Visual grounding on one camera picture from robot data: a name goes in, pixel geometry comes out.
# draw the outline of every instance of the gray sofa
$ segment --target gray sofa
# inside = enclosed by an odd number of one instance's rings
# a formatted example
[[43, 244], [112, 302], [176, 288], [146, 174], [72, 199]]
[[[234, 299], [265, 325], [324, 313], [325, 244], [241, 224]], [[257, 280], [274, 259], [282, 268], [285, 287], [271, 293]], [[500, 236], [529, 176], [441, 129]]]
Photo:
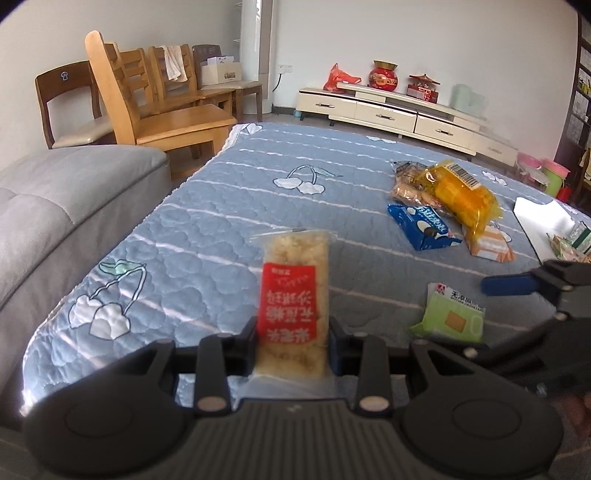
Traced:
[[166, 154], [127, 145], [49, 150], [0, 171], [0, 391], [37, 326], [170, 188]]

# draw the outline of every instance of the blue snack package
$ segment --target blue snack package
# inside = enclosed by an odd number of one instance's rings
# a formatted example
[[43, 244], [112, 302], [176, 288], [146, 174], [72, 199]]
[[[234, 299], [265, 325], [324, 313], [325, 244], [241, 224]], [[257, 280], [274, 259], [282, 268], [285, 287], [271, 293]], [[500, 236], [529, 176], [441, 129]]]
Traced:
[[402, 227], [415, 250], [431, 250], [462, 243], [431, 207], [388, 205], [388, 213]]

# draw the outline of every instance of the cardboard box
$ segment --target cardboard box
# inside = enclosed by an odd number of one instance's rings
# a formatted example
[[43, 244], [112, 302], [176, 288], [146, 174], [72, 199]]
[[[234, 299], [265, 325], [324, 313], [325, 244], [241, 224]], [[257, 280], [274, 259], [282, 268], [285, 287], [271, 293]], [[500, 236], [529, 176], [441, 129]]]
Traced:
[[431, 250], [462, 243], [431, 207], [388, 205], [388, 213], [402, 227], [415, 250]]
[[201, 84], [215, 85], [217, 83], [237, 82], [242, 80], [240, 63], [215, 63], [201, 67]]

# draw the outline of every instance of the white paper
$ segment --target white paper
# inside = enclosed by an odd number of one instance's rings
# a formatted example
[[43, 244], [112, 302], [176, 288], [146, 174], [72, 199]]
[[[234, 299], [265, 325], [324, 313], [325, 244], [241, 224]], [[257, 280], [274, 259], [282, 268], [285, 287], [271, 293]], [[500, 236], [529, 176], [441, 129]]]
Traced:
[[210, 57], [207, 59], [207, 65], [215, 65], [217, 63], [232, 63], [234, 61], [234, 57], [227, 56], [227, 57]]
[[525, 198], [515, 201], [513, 213], [519, 220], [531, 246], [534, 247], [540, 262], [556, 259], [550, 247], [548, 235], [566, 237], [572, 231], [575, 221], [556, 200], [546, 205], [538, 205]]

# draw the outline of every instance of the red jar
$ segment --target red jar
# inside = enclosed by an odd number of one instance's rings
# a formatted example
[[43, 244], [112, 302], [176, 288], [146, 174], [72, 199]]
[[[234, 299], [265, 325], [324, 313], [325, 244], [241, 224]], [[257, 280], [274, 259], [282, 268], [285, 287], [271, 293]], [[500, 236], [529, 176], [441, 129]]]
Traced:
[[369, 86], [393, 92], [398, 86], [398, 77], [394, 69], [398, 66], [388, 61], [374, 60], [375, 68], [369, 72]]

